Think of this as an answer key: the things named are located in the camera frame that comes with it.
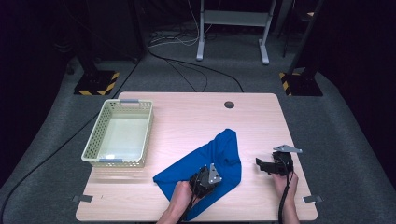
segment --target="black curtain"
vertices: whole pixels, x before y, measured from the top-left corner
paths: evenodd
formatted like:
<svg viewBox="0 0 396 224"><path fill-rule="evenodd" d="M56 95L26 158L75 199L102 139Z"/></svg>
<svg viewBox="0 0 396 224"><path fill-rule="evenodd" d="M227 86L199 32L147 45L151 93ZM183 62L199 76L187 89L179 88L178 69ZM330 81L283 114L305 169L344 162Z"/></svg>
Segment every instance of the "black curtain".
<svg viewBox="0 0 396 224"><path fill-rule="evenodd" d="M66 58L51 41L51 24L42 22L46 15L42 21L37 17L34 5L0 3L0 186L48 115L66 68Z"/></svg>
<svg viewBox="0 0 396 224"><path fill-rule="evenodd" d="M345 98L395 187L394 8L396 2L386 0L325 0L297 67L320 59L319 72Z"/></svg>

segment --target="yellow and black hazard tape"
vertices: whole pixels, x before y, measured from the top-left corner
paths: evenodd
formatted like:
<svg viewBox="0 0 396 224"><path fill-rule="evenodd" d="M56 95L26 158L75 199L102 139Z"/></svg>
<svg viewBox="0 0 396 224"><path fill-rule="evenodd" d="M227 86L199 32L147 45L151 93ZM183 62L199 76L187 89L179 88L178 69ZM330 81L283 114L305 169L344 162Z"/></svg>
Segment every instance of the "yellow and black hazard tape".
<svg viewBox="0 0 396 224"><path fill-rule="evenodd" d="M299 73L293 73L294 76L299 76ZM292 96L291 91L290 91L290 86L288 81L286 80L286 74L285 73L279 73L280 80L282 81L282 86L283 90L285 91L286 95Z"/></svg>
<svg viewBox="0 0 396 224"><path fill-rule="evenodd" d="M77 95L109 95L111 90L113 90L114 86L116 85L117 78L119 77L120 73L115 73L111 78L109 84L107 85L106 89L103 91L75 91Z"/></svg>

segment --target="white metal frame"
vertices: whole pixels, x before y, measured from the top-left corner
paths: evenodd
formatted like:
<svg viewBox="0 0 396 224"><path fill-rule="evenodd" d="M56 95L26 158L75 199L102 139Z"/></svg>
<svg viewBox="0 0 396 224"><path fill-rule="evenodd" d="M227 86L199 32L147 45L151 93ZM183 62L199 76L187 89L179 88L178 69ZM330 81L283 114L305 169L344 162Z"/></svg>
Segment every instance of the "white metal frame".
<svg viewBox="0 0 396 224"><path fill-rule="evenodd" d="M205 10L205 0L201 0L200 13L200 31L199 44L197 51L197 61L204 58L204 24L223 24L223 25L244 25L244 26L259 26L264 27L262 39L259 39L260 52L262 54L262 63L269 64L267 49L265 41L268 37L271 21L274 16L276 0L272 0L269 12L239 12L239 11L220 11L220 10Z"/></svg>

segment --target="human arm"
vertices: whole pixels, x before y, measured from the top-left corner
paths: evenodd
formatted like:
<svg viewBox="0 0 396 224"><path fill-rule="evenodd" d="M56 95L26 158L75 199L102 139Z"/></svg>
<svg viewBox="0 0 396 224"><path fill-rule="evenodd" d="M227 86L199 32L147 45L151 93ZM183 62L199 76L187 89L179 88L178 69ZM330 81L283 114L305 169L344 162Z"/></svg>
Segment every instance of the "human arm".
<svg viewBox="0 0 396 224"><path fill-rule="evenodd" d="M276 194L279 199L282 198L283 191L285 190L287 184L287 177L285 175L271 174L274 179ZM297 191L298 176L295 173L289 173L289 192L286 196L285 203L283 205L283 223L285 224L295 224L300 223L297 216L296 205L294 201L294 196Z"/></svg>
<svg viewBox="0 0 396 224"><path fill-rule="evenodd" d="M179 181L175 186L171 202L163 215L158 220L158 224L175 224L186 211L191 201L192 192L188 181Z"/></svg>

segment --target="blue cloth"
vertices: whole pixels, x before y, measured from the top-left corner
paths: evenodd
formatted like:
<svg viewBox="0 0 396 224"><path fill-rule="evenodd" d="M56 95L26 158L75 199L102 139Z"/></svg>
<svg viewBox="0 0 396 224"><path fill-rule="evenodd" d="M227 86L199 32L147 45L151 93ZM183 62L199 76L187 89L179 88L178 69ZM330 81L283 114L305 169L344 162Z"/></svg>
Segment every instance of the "blue cloth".
<svg viewBox="0 0 396 224"><path fill-rule="evenodd" d="M215 167L222 177L214 191L200 200L188 213L186 220L200 215L207 207L221 198L241 182L241 161L238 155L236 133L230 129L219 133L208 144L195 149L173 165L153 177L154 182L170 201L177 181L190 180L203 166Z"/></svg>

